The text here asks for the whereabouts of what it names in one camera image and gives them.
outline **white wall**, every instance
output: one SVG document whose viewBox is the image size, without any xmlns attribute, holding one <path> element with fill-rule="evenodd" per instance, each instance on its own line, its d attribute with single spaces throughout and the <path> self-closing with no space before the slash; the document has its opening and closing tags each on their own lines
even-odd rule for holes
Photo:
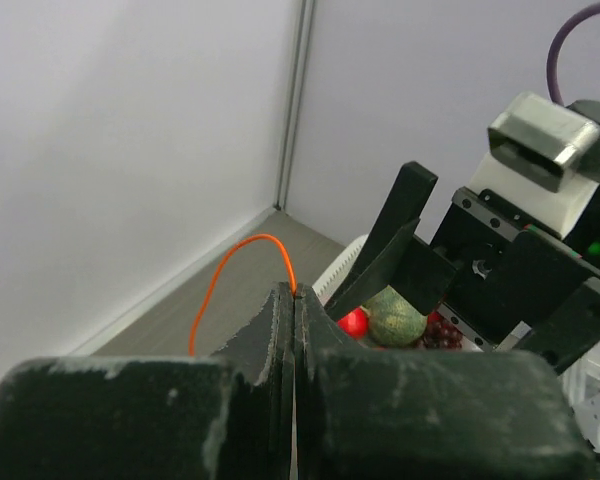
<svg viewBox="0 0 600 480">
<path fill-rule="evenodd" d="M 521 91 L 546 95 L 545 60 L 592 0 L 316 0 L 288 211 L 342 243 L 368 232 L 400 166 L 440 176 L 430 239 Z M 600 99 L 600 17 L 565 44 L 566 101 Z"/>
<path fill-rule="evenodd" d="M 0 377 L 273 201 L 295 0 L 0 0 Z"/>
</svg>

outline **green melon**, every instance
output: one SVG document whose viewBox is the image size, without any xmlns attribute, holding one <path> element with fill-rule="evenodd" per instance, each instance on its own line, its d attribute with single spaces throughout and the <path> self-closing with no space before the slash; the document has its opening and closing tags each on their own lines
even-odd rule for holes
<svg viewBox="0 0 600 480">
<path fill-rule="evenodd" d="M 427 317 L 391 287 L 378 293 L 364 307 L 369 311 L 369 335 L 385 347 L 407 347 L 427 328 Z"/>
</svg>

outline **purple cable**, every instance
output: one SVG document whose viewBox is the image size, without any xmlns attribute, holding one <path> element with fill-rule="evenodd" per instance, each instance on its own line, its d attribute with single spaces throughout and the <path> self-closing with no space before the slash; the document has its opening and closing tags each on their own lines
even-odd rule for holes
<svg viewBox="0 0 600 480">
<path fill-rule="evenodd" d="M 564 102 L 562 101 L 562 95 L 560 94 L 560 88 L 558 87 L 558 56 L 560 55 L 562 44 L 574 28 L 588 18 L 599 14 L 600 2 L 594 3 L 593 5 L 589 5 L 588 7 L 580 10 L 573 17 L 566 21 L 560 30 L 558 30 L 558 33 L 556 33 L 553 42 L 551 42 L 549 55 L 547 56 L 547 87 L 549 88 L 549 97 L 553 103 L 564 105 Z"/>
</svg>

